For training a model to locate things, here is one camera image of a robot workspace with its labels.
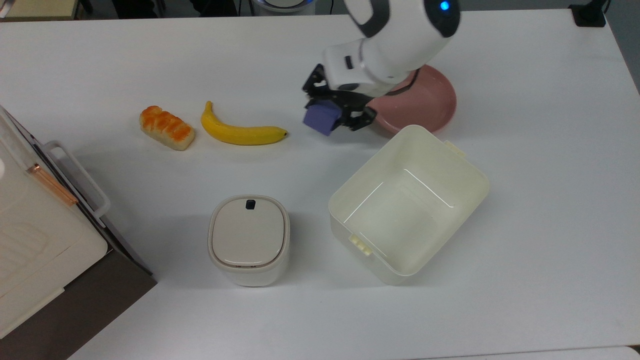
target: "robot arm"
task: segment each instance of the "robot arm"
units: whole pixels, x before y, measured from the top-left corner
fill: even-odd
[[[376,112],[367,103],[387,94],[448,43],[460,23],[457,0],[345,0],[365,35],[323,52],[303,90],[304,123],[329,135],[343,125],[357,130]]]

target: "pink bowl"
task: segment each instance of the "pink bowl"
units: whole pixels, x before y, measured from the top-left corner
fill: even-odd
[[[408,85],[415,72],[394,89]],[[378,112],[376,122],[397,133],[407,125],[420,125],[428,131],[444,127],[456,112],[456,92],[449,80],[439,71],[425,65],[420,68],[413,86],[398,95],[373,99],[369,107]]]

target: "bread roll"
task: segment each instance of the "bread roll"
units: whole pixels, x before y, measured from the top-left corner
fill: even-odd
[[[195,138],[195,130],[189,124],[155,105],[140,114],[140,129],[161,144],[179,151],[187,149]]]

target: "container lid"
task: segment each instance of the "container lid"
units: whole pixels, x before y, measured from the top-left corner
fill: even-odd
[[[285,217],[266,197],[233,197],[218,206],[210,234],[212,254],[222,265],[265,266],[282,251]]]

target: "banana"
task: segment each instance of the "banana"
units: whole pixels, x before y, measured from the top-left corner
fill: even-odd
[[[207,101],[202,116],[202,127],[221,142],[236,145],[265,145],[279,142],[287,136],[287,131],[277,126],[239,127],[223,123],[213,113],[213,104]]]

